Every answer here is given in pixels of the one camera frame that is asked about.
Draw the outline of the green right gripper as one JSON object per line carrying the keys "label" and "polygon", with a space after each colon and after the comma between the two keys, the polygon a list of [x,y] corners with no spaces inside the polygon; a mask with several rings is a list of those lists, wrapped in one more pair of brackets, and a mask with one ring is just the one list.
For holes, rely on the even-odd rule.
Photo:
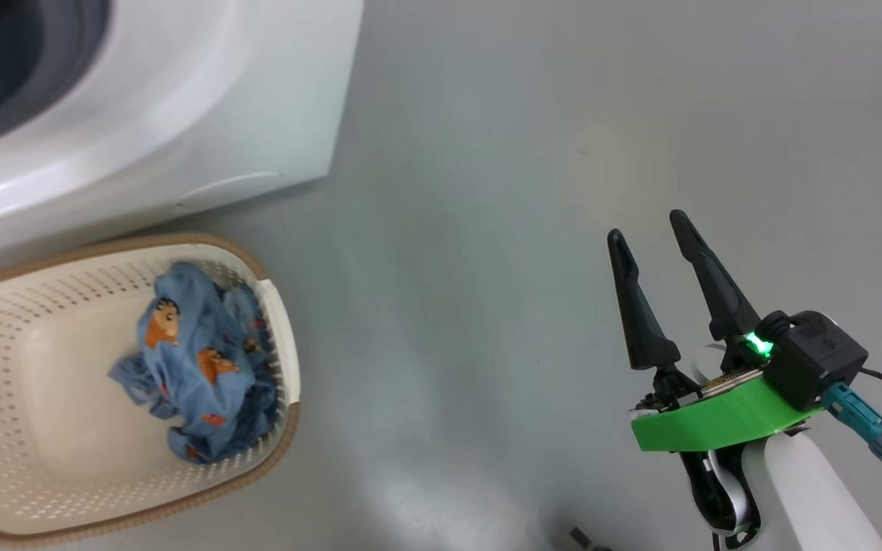
{"label": "green right gripper", "polygon": [[669,220],[683,258],[693,266],[715,341],[728,369],[700,383],[681,372],[681,354],[666,338],[639,284],[639,266],[619,229],[608,252],[630,367],[652,372],[652,391],[631,412],[645,452],[679,457],[697,512],[715,548],[822,548],[811,513],[824,496],[819,450],[804,421],[818,411],[789,406],[763,379],[770,352],[746,336],[762,318],[683,210]]}

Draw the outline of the blue cartoon print garment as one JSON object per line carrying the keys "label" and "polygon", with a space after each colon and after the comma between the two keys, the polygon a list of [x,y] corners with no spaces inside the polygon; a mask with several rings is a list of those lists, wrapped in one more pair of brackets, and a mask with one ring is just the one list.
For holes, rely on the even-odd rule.
{"label": "blue cartoon print garment", "polygon": [[154,283],[138,321],[138,352],[109,370],[157,419],[176,419],[169,450],[206,465],[251,449],[279,418],[265,314],[248,285],[223,287],[176,262]]}

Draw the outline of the white front-load washing machine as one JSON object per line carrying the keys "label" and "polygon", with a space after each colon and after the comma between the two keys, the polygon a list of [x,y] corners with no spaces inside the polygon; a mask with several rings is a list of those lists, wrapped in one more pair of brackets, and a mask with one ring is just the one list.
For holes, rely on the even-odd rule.
{"label": "white front-load washing machine", "polygon": [[172,206],[221,179],[326,175],[363,13],[364,0],[112,0],[88,72],[0,137],[0,268],[192,214]]}

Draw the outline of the grey rubber door gasket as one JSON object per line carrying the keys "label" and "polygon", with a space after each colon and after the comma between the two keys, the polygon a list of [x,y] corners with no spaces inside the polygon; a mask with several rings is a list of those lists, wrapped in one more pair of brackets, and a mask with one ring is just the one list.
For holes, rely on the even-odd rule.
{"label": "grey rubber door gasket", "polygon": [[96,59],[112,0],[0,0],[0,137],[39,116]]}

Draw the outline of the round white filter cover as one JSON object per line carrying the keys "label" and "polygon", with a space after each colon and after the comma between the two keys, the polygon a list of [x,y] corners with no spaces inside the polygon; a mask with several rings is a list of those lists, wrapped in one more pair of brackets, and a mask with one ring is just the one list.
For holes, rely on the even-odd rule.
{"label": "round white filter cover", "polygon": [[239,177],[221,179],[186,192],[172,206],[178,213],[195,213],[245,201],[277,189],[280,184],[276,172],[252,172]]}

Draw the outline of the cream perforated laundry basket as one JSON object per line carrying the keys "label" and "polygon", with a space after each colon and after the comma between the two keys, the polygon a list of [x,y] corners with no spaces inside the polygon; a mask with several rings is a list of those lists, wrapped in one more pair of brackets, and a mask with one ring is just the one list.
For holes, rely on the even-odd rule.
{"label": "cream perforated laundry basket", "polygon": [[[137,350],[136,322],[175,262],[248,285],[263,310],[276,425],[248,450],[196,465],[169,450],[169,421],[109,379]],[[103,242],[0,271],[0,545],[56,545],[153,522],[258,481],[287,453],[300,411],[296,342],[252,253],[182,233]]]}

